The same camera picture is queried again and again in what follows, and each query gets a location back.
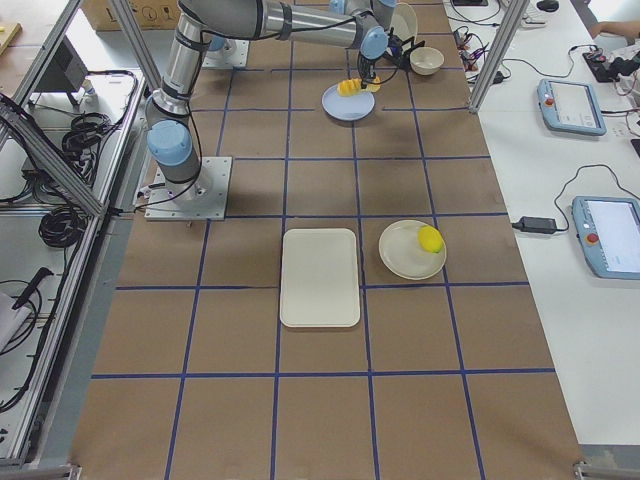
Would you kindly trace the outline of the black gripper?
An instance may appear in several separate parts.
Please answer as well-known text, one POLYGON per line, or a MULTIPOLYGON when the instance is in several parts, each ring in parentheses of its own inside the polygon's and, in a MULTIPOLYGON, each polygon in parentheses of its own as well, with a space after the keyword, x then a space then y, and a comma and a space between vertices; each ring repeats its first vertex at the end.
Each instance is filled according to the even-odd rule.
POLYGON ((362 53, 358 54, 357 57, 357 70, 361 80, 361 89, 365 90, 369 84, 369 79, 371 85, 379 85, 380 77, 376 74, 376 60, 372 60, 367 58, 362 53))

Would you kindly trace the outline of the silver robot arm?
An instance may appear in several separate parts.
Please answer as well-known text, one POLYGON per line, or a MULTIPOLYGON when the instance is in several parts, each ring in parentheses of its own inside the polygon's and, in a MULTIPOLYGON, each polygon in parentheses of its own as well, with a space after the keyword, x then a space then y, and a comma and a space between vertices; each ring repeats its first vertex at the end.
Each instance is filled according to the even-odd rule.
POLYGON ((200 140, 190 127, 191 99, 203 68, 231 69, 252 42, 299 41, 355 50, 363 86, 390 43, 393 1, 332 1, 327 9, 286 1, 181 1, 166 71, 146 102, 147 145, 164 177, 150 201, 184 204, 208 193, 200 140))
POLYGON ((236 50, 236 41, 232 39, 226 39, 220 36, 212 36, 209 43, 208 55, 231 55, 236 50))

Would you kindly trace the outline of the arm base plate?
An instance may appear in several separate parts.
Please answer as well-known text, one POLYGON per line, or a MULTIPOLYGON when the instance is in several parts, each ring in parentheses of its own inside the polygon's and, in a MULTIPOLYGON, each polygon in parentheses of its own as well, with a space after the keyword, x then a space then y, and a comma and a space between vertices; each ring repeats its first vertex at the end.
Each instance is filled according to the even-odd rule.
POLYGON ((249 42, 244 40, 235 41, 236 50, 231 55, 208 55, 206 52, 202 68, 211 70, 244 69, 248 61, 249 42))
POLYGON ((231 157, 204 157, 199 178, 183 193, 188 183, 178 185, 165 179, 157 167, 155 181, 163 186, 151 190, 144 217, 148 221, 199 221, 225 218, 231 157))

